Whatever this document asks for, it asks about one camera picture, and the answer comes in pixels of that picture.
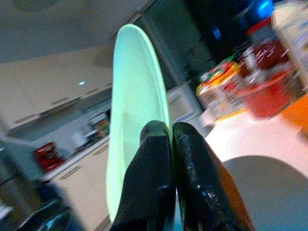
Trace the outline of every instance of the kitchen counter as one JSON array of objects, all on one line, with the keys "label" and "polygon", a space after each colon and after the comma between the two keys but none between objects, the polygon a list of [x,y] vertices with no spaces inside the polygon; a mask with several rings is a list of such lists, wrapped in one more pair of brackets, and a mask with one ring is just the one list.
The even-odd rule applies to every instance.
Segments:
[{"label": "kitchen counter", "polygon": [[97,149],[98,147],[100,147],[101,145],[103,145],[104,143],[109,141],[109,136],[101,139],[100,141],[98,141],[97,143],[95,143],[94,145],[92,145],[91,147],[87,148],[86,150],[78,153],[77,155],[74,155],[70,158],[67,159],[67,161],[60,165],[59,167],[57,167],[55,170],[46,173],[41,180],[42,181],[49,181],[52,178],[54,178],[55,176],[57,176],[59,173],[63,172],[64,170],[66,170],[68,167],[72,166],[74,163],[76,163],[77,161],[81,160],[82,158],[84,158],[85,156],[87,156],[88,154],[90,154],[91,152],[93,152],[95,149]]},{"label": "kitchen counter", "polygon": [[255,120],[244,112],[217,122],[205,140],[222,162],[244,156],[271,157],[308,178],[308,141],[300,130],[282,115]]}]

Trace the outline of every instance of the cabinet handle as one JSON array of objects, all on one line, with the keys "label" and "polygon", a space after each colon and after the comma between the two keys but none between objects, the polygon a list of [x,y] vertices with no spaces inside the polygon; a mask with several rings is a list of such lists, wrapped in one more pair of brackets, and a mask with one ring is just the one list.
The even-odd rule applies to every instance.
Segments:
[{"label": "cabinet handle", "polygon": [[51,104],[52,105],[56,105],[56,104],[62,103],[62,102],[67,101],[67,100],[68,100],[68,97],[65,97],[63,99],[57,100],[55,102],[52,102]]},{"label": "cabinet handle", "polygon": [[177,100],[179,97],[181,97],[180,95],[178,95],[177,97],[175,97],[174,99],[172,99],[169,103],[173,103],[175,100]]},{"label": "cabinet handle", "polygon": [[24,117],[24,118],[22,118],[22,119],[16,120],[15,123],[16,123],[16,124],[19,124],[19,123],[22,123],[22,122],[27,121],[27,120],[29,120],[29,119],[32,119],[32,118],[34,118],[34,117],[36,117],[36,116],[37,116],[36,114],[28,115],[28,116],[26,116],[26,117]]},{"label": "cabinet handle", "polygon": [[86,95],[92,94],[92,93],[94,93],[94,92],[96,92],[96,91],[98,91],[98,88],[88,91],[88,92],[86,93]]},{"label": "cabinet handle", "polygon": [[79,169],[81,169],[80,166],[77,166],[75,168],[73,168],[72,170],[70,170],[68,173],[66,173],[64,176],[62,176],[60,179],[61,180],[65,180],[67,178],[69,178],[71,175],[73,175],[75,172],[77,172]]},{"label": "cabinet handle", "polygon": [[103,151],[105,151],[106,149],[108,149],[109,145],[104,146],[103,148],[101,148],[100,150],[96,151],[93,155],[99,155],[101,154]]}]

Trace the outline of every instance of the black object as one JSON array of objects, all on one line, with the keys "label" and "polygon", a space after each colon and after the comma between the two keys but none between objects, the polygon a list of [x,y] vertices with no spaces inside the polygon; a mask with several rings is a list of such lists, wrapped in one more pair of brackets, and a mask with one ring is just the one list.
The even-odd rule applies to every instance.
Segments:
[{"label": "black object", "polygon": [[108,116],[109,121],[111,120],[111,109],[106,111],[106,115]]},{"label": "black object", "polygon": [[55,187],[49,184],[49,182],[34,180],[34,184],[35,184],[35,189],[38,192],[43,202],[47,202],[58,197],[58,193]]},{"label": "black object", "polygon": [[70,219],[70,209],[57,197],[43,203],[16,231],[64,231]]},{"label": "black object", "polygon": [[217,63],[247,41],[249,26],[243,25],[237,15],[251,5],[251,0],[185,0],[185,3]]},{"label": "black object", "polygon": [[168,129],[151,121],[126,170],[120,205],[110,231],[169,231],[173,225],[175,181]]},{"label": "black object", "polygon": [[194,127],[176,123],[174,156],[184,230],[254,231],[227,169]]},{"label": "black object", "polygon": [[71,217],[71,209],[60,208],[59,211],[37,229],[37,231],[64,231]]},{"label": "black object", "polygon": [[0,219],[0,231],[14,231],[15,229],[16,226],[12,220],[11,213]]}]

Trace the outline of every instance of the kitchen cabinet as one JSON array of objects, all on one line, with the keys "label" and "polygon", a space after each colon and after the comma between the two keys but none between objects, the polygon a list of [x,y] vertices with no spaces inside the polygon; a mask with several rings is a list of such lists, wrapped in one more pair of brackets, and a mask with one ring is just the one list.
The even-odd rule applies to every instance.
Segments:
[{"label": "kitchen cabinet", "polygon": [[112,86],[112,54],[104,46],[59,54],[65,76],[86,98]]},{"label": "kitchen cabinet", "polygon": [[39,113],[78,98],[64,76],[58,55],[22,60],[9,64]]},{"label": "kitchen cabinet", "polygon": [[0,116],[7,129],[39,117],[37,108],[24,91],[8,64],[0,65]]},{"label": "kitchen cabinet", "polygon": [[85,230],[94,231],[108,219],[105,181],[108,143],[60,173],[52,181],[64,190]]},{"label": "kitchen cabinet", "polygon": [[[106,198],[106,172],[108,163],[109,143],[103,144],[82,160],[87,174],[93,180],[101,198]],[[104,200],[104,208],[107,209],[107,201]]]}]

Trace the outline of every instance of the pale green plate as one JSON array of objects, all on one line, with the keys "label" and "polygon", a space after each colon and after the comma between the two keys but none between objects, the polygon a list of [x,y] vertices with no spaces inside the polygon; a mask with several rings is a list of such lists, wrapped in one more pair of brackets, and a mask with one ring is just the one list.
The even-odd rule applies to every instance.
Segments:
[{"label": "pale green plate", "polygon": [[152,120],[165,122],[172,138],[167,93],[154,48],[143,30],[128,24],[119,31],[114,52],[106,189],[112,222],[124,174],[139,148],[140,132]]}]

